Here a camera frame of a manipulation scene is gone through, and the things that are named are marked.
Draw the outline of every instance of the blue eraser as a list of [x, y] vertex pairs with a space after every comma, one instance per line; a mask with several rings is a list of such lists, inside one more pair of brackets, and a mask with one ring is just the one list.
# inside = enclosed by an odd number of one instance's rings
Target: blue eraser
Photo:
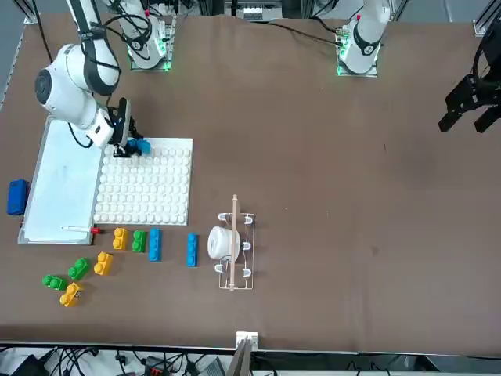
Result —
[[9, 184], [9, 197], [7, 198], [7, 214], [21, 215], [26, 209], [28, 196], [28, 182], [23, 179], [13, 180]]
[[148, 141], [146, 141], [145, 139], [138, 139], [136, 140], [136, 146], [138, 147], [138, 149], [141, 150], [141, 152], [143, 152], [144, 154], [149, 154], [150, 151], [151, 151], [151, 145]]
[[188, 244], [186, 245], [186, 266], [195, 268], [198, 256], [198, 235], [188, 234]]
[[159, 262], [162, 259], [162, 232], [159, 229], [151, 229], [150, 231], [148, 259], [151, 262]]

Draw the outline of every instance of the green toy brick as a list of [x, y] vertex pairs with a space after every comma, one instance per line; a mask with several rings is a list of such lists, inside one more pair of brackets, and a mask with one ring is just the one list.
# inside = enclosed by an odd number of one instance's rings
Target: green toy brick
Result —
[[42, 278], [41, 283], [44, 286], [47, 286], [49, 288], [53, 288], [54, 290], [57, 291], [65, 291], [66, 287], [68, 287], [68, 281], [65, 280], [64, 278], [61, 277], [55, 277], [47, 274], [45, 277]]
[[72, 280], [81, 280], [90, 267], [91, 264], [88, 258], [82, 257], [75, 262], [74, 266], [70, 267], [68, 270], [68, 276], [70, 276]]
[[146, 231], [134, 231], [132, 250], [134, 252], [144, 252], [146, 250]]

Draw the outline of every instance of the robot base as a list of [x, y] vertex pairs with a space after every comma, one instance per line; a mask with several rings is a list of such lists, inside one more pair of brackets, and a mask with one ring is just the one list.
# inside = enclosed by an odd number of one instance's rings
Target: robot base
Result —
[[133, 72], [143, 72], [143, 71], [156, 71], [156, 72], [169, 72], [172, 66], [172, 53], [174, 51], [174, 36], [175, 36], [175, 25], [177, 21], [177, 16], [172, 16], [171, 22], [164, 22], [165, 26], [165, 39], [167, 41], [161, 42], [160, 48], [166, 51], [165, 57], [155, 66], [150, 69], [142, 69], [134, 62], [134, 60], [129, 55], [129, 61], [131, 63], [131, 71]]
[[357, 77], [377, 77], [377, 56], [380, 50], [380, 46], [377, 47], [376, 59], [374, 60], [374, 65], [364, 74], [357, 74], [350, 71], [344, 65], [343, 61], [341, 61], [340, 56], [343, 55], [346, 50], [348, 43], [350, 42], [350, 24], [343, 25], [343, 27], [337, 31], [336, 33], [336, 42], [340, 42], [343, 44], [343, 47], [336, 46], [336, 54], [337, 54], [337, 75], [338, 76], [357, 76]]

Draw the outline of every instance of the pen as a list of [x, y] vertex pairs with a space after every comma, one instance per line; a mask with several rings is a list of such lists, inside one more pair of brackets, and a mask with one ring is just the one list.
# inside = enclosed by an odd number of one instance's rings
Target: pen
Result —
[[98, 227], [63, 226], [62, 229], [68, 231], [76, 231], [79, 233], [91, 233], [93, 235], [102, 232], [102, 230]]

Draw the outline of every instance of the yellow toy brick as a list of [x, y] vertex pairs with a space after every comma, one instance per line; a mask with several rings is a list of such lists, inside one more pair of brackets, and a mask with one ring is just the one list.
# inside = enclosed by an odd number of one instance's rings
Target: yellow toy brick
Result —
[[124, 250], [127, 247], [128, 230], [118, 227], [114, 232], [113, 249]]
[[101, 252], [97, 255], [97, 264], [94, 265], [94, 272], [101, 276], [107, 276], [110, 272], [113, 256], [109, 253]]
[[72, 307], [77, 304], [78, 298], [80, 298], [83, 287], [73, 282], [66, 289], [66, 294], [62, 295], [59, 302], [65, 307]]

